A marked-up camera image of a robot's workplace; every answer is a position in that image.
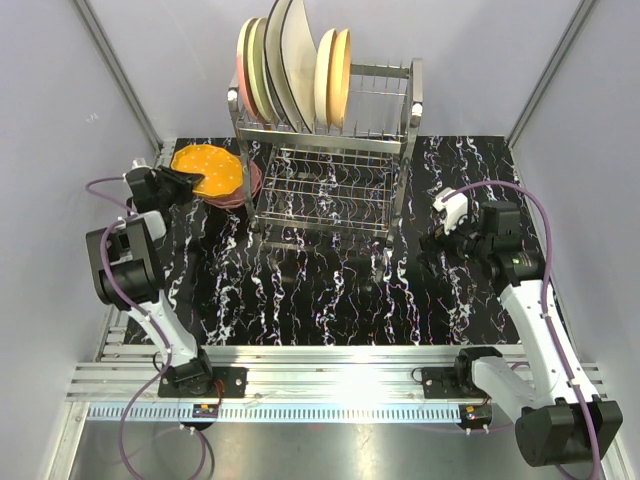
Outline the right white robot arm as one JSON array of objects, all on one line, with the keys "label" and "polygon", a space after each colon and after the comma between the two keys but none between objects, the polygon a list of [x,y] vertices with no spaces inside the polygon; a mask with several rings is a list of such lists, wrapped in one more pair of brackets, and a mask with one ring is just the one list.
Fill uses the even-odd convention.
[{"label": "right white robot arm", "polygon": [[454,361],[453,387],[501,407],[530,466],[592,461],[598,467],[623,414],[616,401],[601,397],[581,367],[543,280],[544,257],[523,246],[518,206],[485,202],[475,223],[463,194],[446,194],[433,207],[444,223],[421,238],[420,261],[430,273],[440,254],[481,266],[518,331],[532,376],[530,382],[522,379],[495,347],[469,347]]}]

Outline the tan round plate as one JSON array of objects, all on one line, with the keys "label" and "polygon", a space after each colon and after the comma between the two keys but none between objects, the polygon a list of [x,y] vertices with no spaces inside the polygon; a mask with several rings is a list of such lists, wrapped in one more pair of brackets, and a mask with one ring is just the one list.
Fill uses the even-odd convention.
[{"label": "tan round plate", "polygon": [[348,104],[351,77],[351,31],[340,31],[333,42],[328,79],[328,119],[342,129]]}]

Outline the orange polka dot plate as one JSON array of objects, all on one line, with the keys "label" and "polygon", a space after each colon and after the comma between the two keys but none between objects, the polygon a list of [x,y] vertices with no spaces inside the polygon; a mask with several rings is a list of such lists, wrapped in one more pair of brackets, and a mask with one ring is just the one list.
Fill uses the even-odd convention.
[{"label": "orange polka dot plate", "polygon": [[203,176],[195,195],[218,198],[234,193],[243,185],[243,169],[238,157],[224,148],[209,144],[186,146],[174,154],[170,168]]}]

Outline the pink polka dot plate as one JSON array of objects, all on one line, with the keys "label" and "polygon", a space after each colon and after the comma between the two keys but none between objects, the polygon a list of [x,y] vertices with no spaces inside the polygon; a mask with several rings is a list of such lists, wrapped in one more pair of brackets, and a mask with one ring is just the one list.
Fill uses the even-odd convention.
[{"label": "pink polka dot plate", "polygon": [[242,193],[233,193],[225,197],[210,198],[205,200],[206,203],[219,209],[235,209],[245,205],[245,198]]},{"label": "pink polka dot plate", "polygon": [[[250,162],[250,190],[251,190],[251,197],[255,198],[256,195],[259,193],[259,190],[262,187],[262,183],[263,183],[263,175],[262,175],[262,170],[260,169],[260,167],[254,162],[251,161]],[[245,193],[244,193],[244,186],[241,185],[239,186],[236,190],[234,190],[231,194],[233,193],[242,193],[244,195],[245,198]]]}]

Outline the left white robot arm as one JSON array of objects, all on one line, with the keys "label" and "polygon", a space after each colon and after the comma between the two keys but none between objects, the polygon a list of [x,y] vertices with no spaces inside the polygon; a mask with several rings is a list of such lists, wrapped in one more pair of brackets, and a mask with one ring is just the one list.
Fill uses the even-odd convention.
[{"label": "left white robot arm", "polygon": [[203,397],[215,385],[210,360],[166,296],[166,277],[154,245],[167,234],[170,209],[190,202],[203,180],[200,173],[136,163],[120,176],[85,185],[87,193],[125,214],[86,234],[94,289],[104,304],[133,319],[156,346],[162,358],[160,382],[170,396]]}]

